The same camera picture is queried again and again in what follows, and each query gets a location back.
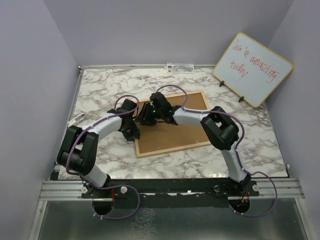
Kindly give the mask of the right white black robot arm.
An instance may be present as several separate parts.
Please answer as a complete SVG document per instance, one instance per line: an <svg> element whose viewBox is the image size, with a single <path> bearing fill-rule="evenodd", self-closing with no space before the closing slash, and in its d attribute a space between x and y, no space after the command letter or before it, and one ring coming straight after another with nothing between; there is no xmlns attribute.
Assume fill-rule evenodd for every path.
<svg viewBox="0 0 320 240"><path fill-rule="evenodd" d="M228 169L230 191L240 196L248 189L250 174L244 169L243 161L237 150L239 128L232 115L226 113L220 106L211 110L187 108L184 105L172 106L166 97L155 92L150 96L150 102L144 103L135 122L144 126L154 126L157 120L163 120L171 125L193 125L202 127L209 142L221 151Z"/></svg>

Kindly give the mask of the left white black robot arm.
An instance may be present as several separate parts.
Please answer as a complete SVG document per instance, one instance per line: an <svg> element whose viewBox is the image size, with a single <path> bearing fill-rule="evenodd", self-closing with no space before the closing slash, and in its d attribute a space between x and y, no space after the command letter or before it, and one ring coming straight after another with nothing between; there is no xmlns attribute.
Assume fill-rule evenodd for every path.
<svg viewBox="0 0 320 240"><path fill-rule="evenodd" d="M98 143L113 132L120 132L127 141L140 137L134 121L139 104L125 99L118 108L108 110L99 120L83 127L67 128L57 155L57 163L65 167L69 175L80 176L93 185L97 196L106 197L111 190L111 177L96 164Z"/></svg>

